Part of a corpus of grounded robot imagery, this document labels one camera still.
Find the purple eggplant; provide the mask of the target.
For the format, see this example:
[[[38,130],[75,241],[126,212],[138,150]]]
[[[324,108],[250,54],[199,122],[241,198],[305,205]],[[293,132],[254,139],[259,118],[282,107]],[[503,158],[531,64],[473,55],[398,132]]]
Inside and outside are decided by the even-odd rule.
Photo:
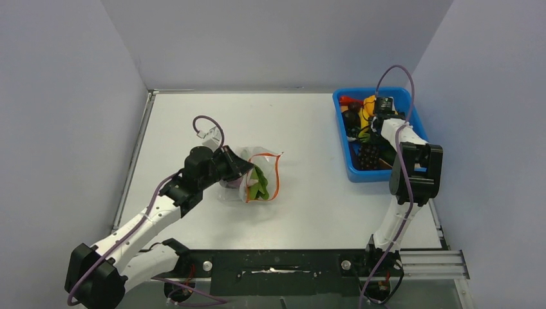
[[[225,182],[222,186],[228,189],[238,189],[241,183],[242,183],[242,179],[240,178],[230,182]]]

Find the dark purple plum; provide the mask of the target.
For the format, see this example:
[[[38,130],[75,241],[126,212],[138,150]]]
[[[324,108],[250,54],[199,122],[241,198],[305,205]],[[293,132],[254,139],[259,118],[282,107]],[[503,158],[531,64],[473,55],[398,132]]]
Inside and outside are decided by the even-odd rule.
[[[350,110],[342,112],[343,124],[348,128],[361,127],[361,120],[358,113]]]

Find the clear zip bag orange zipper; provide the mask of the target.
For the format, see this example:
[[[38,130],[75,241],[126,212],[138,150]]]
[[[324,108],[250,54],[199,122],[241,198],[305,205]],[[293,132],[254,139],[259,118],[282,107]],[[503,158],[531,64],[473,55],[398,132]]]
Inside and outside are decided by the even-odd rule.
[[[235,154],[252,164],[252,169],[237,180],[219,184],[218,199],[229,202],[270,202],[280,191],[278,153],[264,147],[237,147]]]

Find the green leafy vegetable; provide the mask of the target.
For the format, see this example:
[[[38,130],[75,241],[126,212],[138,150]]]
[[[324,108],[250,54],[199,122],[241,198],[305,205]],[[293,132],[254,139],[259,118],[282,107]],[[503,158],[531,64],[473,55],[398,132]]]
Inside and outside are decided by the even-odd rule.
[[[265,201],[270,198],[270,193],[267,189],[268,180],[265,177],[263,171],[254,166],[247,178],[247,199],[248,201]]]

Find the yellow banana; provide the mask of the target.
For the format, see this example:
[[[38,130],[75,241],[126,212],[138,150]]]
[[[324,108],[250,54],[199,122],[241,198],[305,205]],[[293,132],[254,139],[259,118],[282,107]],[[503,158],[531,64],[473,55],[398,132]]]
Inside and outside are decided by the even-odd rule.
[[[370,128],[370,115],[367,114],[367,112],[364,110],[364,108],[360,109],[359,112],[360,120],[361,120],[361,128],[369,127]]]

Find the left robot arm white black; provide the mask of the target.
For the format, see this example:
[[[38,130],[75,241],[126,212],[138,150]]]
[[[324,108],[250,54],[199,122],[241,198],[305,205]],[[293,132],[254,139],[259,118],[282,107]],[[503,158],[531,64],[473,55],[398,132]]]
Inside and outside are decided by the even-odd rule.
[[[169,239],[148,252],[142,249],[200,203],[204,190],[238,180],[253,167],[228,146],[215,151],[192,148],[184,166],[160,182],[146,208],[108,237],[72,251],[64,286],[67,304],[116,308],[134,287],[172,271],[187,252],[177,240]]]

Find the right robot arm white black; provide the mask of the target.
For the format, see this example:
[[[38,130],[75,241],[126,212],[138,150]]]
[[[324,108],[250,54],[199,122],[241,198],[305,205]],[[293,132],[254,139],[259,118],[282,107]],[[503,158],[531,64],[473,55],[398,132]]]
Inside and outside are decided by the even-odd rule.
[[[373,132],[396,151],[389,180],[392,199],[362,257],[363,269],[377,275],[394,267],[410,222],[438,194],[443,149],[416,134],[406,114],[395,110],[391,97],[374,95],[365,101],[373,105]]]

